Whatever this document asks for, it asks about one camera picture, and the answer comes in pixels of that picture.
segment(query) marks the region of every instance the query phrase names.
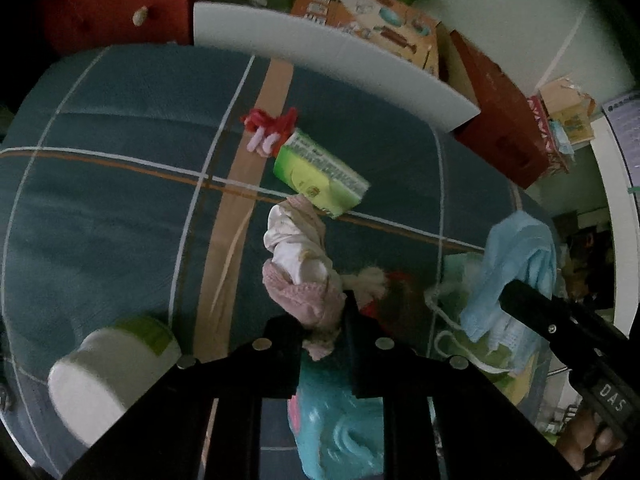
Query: orange box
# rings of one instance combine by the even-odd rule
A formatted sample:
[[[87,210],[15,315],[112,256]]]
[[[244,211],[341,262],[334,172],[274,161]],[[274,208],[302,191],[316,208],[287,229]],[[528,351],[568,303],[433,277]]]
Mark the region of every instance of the orange box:
[[[438,76],[438,22],[397,0],[296,0],[291,13],[370,41]]]

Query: mask ear loop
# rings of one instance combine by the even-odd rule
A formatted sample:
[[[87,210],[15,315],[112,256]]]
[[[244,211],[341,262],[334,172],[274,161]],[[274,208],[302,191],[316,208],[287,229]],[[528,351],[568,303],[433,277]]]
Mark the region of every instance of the mask ear loop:
[[[450,293],[455,292],[455,291],[457,291],[459,289],[460,289],[460,284],[454,283],[454,282],[441,283],[437,288],[436,287],[428,288],[427,290],[424,291],[424,303],[427,305],[427,307],[435,315],[440,316],[445,321],[445,323],[447,323],[447,325],[449,325],[449,327],[451,327],[453,330],[458,330],[460,332],[463,332],[462,327],[458,323],[453,321],[438,306],[438,300],[437,300],[437,297],[436,297],[436,296],[439,296],[441,294],[450,294]],[[440,347],[439,347],[439,343],[444,337],[451,338],[451,340],[453,341],[454,345],[456,345],[456,347],[459,348],[462,351],[463,356],[466,357],[467,359],[469,359],[469,361],[473,365],[475,365],[477,368],[480,368],[481,370],[483,370],[483,371],[485,371],[485,372],[487,372],[489,374],[502,374],[502,373],[511,371],[508,368],[496,368],[496,367],[493,367],[493,366],[489,366],[486,363],[483,363],[468,348],[465,348],[463,345],[461,345],[459,343],[459,341],[456,339],[456,337],[454,336],[453,332],[451,332],[449,330],[441,330],[438,333],[438,335],[435,337],[435,339],[433,340],[433,348],[435,349],[435,351],[440,356],[442,356],[444,358],[451,357],[451,354],[447,354],[446,352],[442,351],[440,349]]]

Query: metal rivet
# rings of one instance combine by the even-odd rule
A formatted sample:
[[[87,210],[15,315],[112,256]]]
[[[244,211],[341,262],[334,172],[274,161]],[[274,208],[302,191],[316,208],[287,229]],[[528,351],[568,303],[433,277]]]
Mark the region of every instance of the metal rivet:
[[[259,337],[253,343],[251,343],[251,346],[254,347],[254,350],[260,352],[262,350],[268,350],[269,348],[271,348],[272,344],[273,343],[271,342],[271,339],[267,339],[266,337]]]
[[[175,364],[180,370],[186,370],[187,368],[191,368],[194,364],[196,364],[198,360],[192,355],[183,355],[180,356],[178,362]]]
[[[469,361],[465,357],[462,357],[462,355],[454,355],[449,360],[449,365],[456,370],[464,370],[469,366]]]
[[[391,350],[396,346],[396,343],[394,343],[394,340],[390,337],[379,337],[376,339],[376,346],[381,350]]]

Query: green label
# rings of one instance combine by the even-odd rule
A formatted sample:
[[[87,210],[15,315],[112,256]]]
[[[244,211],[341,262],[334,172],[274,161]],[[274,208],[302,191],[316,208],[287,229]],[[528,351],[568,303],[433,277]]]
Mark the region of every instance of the green label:
[[[117,322],[115,327],[138,338],[157,356],[160,356],[174,339],[174,334],[152,317],[123,319]]]

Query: wall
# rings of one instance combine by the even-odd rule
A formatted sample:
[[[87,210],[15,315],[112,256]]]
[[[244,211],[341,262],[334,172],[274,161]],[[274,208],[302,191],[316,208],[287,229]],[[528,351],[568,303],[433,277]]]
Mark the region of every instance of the wall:
[[[594,0],[430,0],[414,5],[465,34],[526,95],[569,73],[599,103],[634,84]]]

